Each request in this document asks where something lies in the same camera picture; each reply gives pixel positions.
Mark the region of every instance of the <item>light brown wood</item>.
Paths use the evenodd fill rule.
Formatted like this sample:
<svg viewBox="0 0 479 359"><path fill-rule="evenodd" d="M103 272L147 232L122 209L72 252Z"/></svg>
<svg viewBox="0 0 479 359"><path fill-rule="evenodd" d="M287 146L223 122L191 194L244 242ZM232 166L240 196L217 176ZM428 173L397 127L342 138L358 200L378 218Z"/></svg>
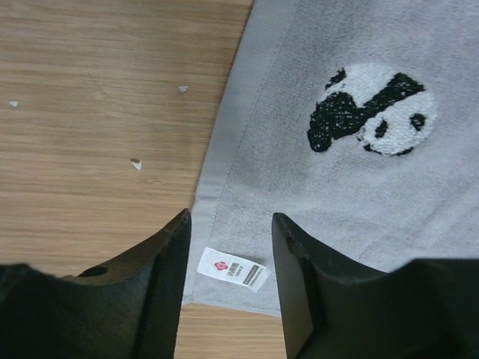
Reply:
<svg viewBox="0 0 479 359"><path fill-rule="evenodd" d="M0 0L0 263L77 275L191 206L250 6ZM177 358L226 356L283 358L280 320L186 306Z"/></svg>

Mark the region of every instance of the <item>panda face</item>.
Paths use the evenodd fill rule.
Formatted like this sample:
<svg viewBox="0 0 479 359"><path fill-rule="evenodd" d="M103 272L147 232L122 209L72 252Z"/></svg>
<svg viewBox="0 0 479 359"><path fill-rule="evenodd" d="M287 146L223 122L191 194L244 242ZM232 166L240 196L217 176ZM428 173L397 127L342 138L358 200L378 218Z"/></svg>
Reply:
<svg viewBox="0 0 479 359"><path fill-rule="evenodd" d="M367 151L403 155L433 128L433 96L422 84L389 66L343 68L325 90L308 130L314 152L325 152L335 140L358 133Z"/></svg>

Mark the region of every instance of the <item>fabric label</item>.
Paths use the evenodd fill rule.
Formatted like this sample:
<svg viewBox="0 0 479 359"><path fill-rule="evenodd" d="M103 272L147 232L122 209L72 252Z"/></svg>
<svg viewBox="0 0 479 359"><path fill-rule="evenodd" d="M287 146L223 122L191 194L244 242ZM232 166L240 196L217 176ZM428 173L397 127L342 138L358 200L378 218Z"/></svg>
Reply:
<svg viewBox="0 0 479 359"><path fill-rule="evenodd" d="M253 292L257 292L271 271L251 260L206 247L198 265L198 273L240 286L247 286Z"/></svg>

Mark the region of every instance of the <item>gray fabric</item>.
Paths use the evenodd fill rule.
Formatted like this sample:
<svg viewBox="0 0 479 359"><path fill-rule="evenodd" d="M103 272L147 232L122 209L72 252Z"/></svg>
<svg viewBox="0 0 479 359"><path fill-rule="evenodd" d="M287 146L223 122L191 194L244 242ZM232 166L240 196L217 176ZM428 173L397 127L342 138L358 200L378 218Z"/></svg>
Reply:
<svg viewBox="0 0 479 359"><path fill-rule="evenodd" d="M206 246L274 272L273 212L383 271L415 257L479 257L478 15L475 0L257 0L198 184L184 301L279 315L274 274L253 293L196 273ZM341 68L352 74L346 87L326 91ZM342 88L365 105L388 71L430 97L394 104L314 152L316 103ZM400 127L426 102L430 135L388 156L378 124ZM404 138L385 145L406 149Z"/></svg>

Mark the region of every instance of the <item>panda eye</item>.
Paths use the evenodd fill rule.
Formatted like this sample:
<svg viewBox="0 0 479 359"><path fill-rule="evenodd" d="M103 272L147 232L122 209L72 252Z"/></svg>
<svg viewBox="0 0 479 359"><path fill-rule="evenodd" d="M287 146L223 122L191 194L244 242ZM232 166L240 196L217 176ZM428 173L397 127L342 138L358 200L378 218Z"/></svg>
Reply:
<svg viewBox="0 0 479 359"><path fill-rule="evenodd" d="M324 87L325 90L329 89L331 86L339 84L346 78L346 70L344 67L338 71L336 75L329 79L328 84Z"/></svg>
<svg viewBox="0 0 479 359"><path fill-rule="evenodd" d="M386 131L388 131L388 123L383 119L381 124L376 128L376 134L374 137L383 138L386 134Z"/></svg>
<svg viewBox="0 0 479 359"><path fill-rule="evenodd" d="M426 117L422 114L413 114L411 117L411 125L416 131L421 131L426 123Z"/></svg>

